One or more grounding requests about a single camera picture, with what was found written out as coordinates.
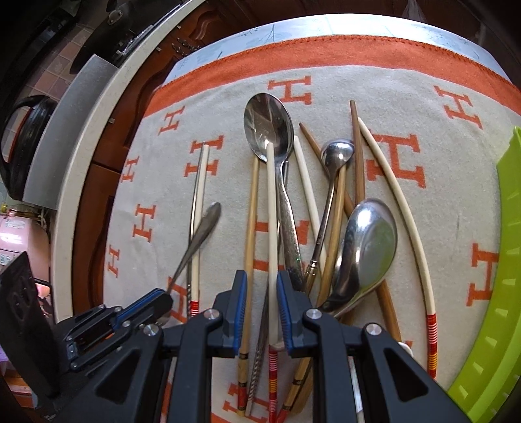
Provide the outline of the light bamboo chopstick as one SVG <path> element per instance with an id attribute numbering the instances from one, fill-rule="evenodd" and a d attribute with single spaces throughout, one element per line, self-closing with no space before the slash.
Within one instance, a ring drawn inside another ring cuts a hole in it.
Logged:
<path id="1" fill-rule="evenodd" d="M 240 417 L 246 415 L 247 406 L 247 384 L 249 371 L 251 311 L 253 295 L 253 261 L 255 253 L 255 225 L 257 217 L 258 178 L 260 161 L 253 158 L 252 179 L 250 186 L 249 208 L 246 221 L 246 245 L 244 254 L 244 270 L 247 274 L 247 295 L 245 320 L 242 333 L 242 341 L 238 355 L 238 403 L 237 414 Z"/>

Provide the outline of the tan bamboo chopstick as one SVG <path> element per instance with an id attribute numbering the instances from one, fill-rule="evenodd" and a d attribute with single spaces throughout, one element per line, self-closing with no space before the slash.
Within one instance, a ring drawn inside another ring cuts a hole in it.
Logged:
<path id="1" fill-rule="evenodd" d="M 317 296 L 317 300 L 315 302 L 315 306 L 317 308 L 319 308 L 330 295 L 330 287 L 332 283 L 334 264 L 336 261 L 336 254 L 340 240 L 340 231 L 344 216 L 345 179 L 346 166 L 343 166 L 339 170 L 338 177 L 336 179 L 334 215 L 332 221 L 332 228 L 330 231 L 330 242 L 327 248 L 328 254 L 325 264 L 325 270 L 320 281 L 320 290 Z M 294 374 L 293 382 L 284 400 L 283 407 L 281 408 L 276 418 L 277 422 L 285 422 L 290 407 L 293 405 L 300 389 L 304 386 L 304 378 L 307 375 L 309 368 L 311 367 L 310 362 L 310 358 L 303 358 L 299 361 L 297 370 Z"/>

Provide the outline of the brown bamboo chopstick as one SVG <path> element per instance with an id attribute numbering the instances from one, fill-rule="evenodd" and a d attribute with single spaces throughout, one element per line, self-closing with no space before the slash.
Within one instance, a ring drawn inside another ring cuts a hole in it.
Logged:
<path id="1" fill-rule="evenodd" d="M 299 127 L 301 132 L 303 133 L 305 139 L 312 147 L 315 156 L 318 159 L 321 159 L 321 147 L 315 140 L 312 133 L 308 128 L 305 127 L 305 124 L 300 122 Z M 354 209 L 353 201 L 348 192 L 345 192 L 345 201 L 344 201 L 344 215 L 346 218 L 349 218 L 352 210 Z M 378 296 L 379 305 L 382 310 L 382 315 L 384 318 L 384 322 L 388 331 L 391 333 L 391 336 L 394 337 L 398 342 L 402 341 L 401 332 L 397 320 L 396 310 L 391 298 L 390 290 L 388 288 L 388 284 L 386 280 L 382 280 L 379 286 L 376 288 L 376 294 Z"/>

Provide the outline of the steel soup spoon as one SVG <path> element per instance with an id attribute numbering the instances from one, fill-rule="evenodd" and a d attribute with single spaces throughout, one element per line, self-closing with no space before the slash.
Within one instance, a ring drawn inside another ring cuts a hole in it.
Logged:
<path id="1" fill-rule="evenodd" d="M 335 262 L 332 290 L 320 311 L 339 317 L 351 311 L 384 279 L 397 251 L 397 225 L 388 205 L 366 198 L 351 213 Z"/>

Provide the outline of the long white curved chopstick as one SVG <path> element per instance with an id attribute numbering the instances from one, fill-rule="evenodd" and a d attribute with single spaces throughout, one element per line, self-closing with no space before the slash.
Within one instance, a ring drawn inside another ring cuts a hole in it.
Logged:
<path id="1" fill-rule="evenodd" d="M 428 260 L 412 211 L 406 200 L 403 190 L 395 176 L 391 165 L 385 158 L 381 147 L 378 146 L 373 134 L 367 128 L 363 120 L 358 117 L 360 131 L 367 145 L 376 158 L 376 161 L 388 182 L 390 190 L 397 202 L 398 209 L 403 217 L 403 222 L 412 245 L 412 251 L 418 268 L 418 276 L 422 287 L 423 299 L 426 310 L 427 340 L 428 340 L 428 374 L 436 379 L 438 370 L 438 324 L 435 309 L 434 289 L 428 268 Z"/>

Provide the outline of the small steel spoon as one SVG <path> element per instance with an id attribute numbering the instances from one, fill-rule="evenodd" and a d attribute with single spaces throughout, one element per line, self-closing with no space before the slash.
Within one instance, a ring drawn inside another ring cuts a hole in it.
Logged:
<path id="1" fill-rule="evenodd" d="M 310 293 L 319 268 L 319 259 L 322 246 L 325 240 L 326 231 L 330 219 L 331 207 L 333 204 L 336 175 L 351 159 L 354 153 L 354 144 L 346 139 L 336 139 L 328 141 L 321 148 L 321 162 L 326 170 L 329 179 L 328 195 L 321 216 L 319 232 L 316 235 L 316 243 L 312 258 L 305 270 L 305 292 Z"/>

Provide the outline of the large steel spoon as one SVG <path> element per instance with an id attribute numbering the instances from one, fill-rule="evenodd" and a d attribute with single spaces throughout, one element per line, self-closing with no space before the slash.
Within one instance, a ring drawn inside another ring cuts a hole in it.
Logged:
<path id="1" fill-rule="evenodd" d="M 293 152 L 294 129 L 282 101 L 267 92 L 253 95 L 244 112 L 246 140 L 253 153 L 268 160 L 268 145 L 274 149 L 277 217 L 284 243 L 284 262 L 295 290 L 304 288 L 302 259 L 291 201 L 284 183 L 284 163 Z"/>

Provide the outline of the dark brown chopstick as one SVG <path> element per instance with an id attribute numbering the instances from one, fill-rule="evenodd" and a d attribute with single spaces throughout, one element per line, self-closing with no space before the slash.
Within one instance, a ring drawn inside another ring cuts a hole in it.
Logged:
<path id="1" fill-rule="evenodd" d="M 355 145 L 355 149 L 354 149 L 355 201 L 356 201 L 356 204 L 358 204 L 365 199 L 366 188 L 365 188 L 363 140 L 362 140 L 360 126 L 359 126 L 356 102 L 354 100 L 350 100 L 350 110 L 351 110 L 351 124 L 352 124 L 352 131 L 353 131 L 353 140 L 354 140 L 354 145 Z"/>

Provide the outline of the pink kitchen appliance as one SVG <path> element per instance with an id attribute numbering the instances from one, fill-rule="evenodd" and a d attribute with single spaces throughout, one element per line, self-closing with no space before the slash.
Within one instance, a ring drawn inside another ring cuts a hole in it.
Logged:
<path id="1" fill-rule="evenodd" d="M 0 236 L 1 270 L 26 252 L 35 278 L 50 283 L 49 237 L 35 219 L 8 211 L 1 215 Z"/>

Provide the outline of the white kitchen countertop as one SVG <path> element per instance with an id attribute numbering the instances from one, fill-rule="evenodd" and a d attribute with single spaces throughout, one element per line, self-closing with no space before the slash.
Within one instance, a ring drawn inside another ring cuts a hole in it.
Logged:
<path id="1" fill-rule="evenodd" d="M 174 30 L 203 0 L 184 2 L 163 18 L 116 70 L 96 99 L 78 135 L 60 191 L 57 215 L 51 234 L 51 281 L 56 322 L 73 316 L 72 250 L 74 232 L 88 168 L 118 101 L 139 68 L 160 42 Z"/>

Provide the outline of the green plastic utensil tray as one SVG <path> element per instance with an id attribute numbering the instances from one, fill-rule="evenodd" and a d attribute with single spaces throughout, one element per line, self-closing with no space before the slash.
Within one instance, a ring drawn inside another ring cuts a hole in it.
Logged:
<path id="1" fill-rule="evenodd" d="M 452 399 L 473 422 L 490 422 L 520 381 L 520 128 L 497 165 L 501 198 L 499 262 L 491 299 Z"/>

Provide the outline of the steel backsplash panel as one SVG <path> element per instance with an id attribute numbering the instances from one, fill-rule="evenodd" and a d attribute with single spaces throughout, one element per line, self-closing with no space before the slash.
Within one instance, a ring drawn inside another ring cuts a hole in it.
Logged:
<path id="1" fill-rule="evenodd" d="M 22 201 L 56 210 L 63 180 L 93 105 L 118 68 L 91 56 L 49 119 L 35 151 Z"/>

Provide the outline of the black red rice cooker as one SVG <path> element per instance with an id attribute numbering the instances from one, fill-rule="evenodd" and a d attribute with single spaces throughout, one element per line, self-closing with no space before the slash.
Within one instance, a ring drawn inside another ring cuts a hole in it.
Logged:
<path id="1" fill-rule="evenodd" d="M 6 161 L 4 156 L 1 156 L 2 181 L 9 197 L 18 201 L 23 200 L 36 148 L 57 107 L 57 101 L 47 95 L 33 95 L 16 101 L 5 117 L 3 129 L 6 128 L 11 116 L 21 107 L 28 107 L 29 111 L 15 134 L 11 145 L 10 160 Z"/>

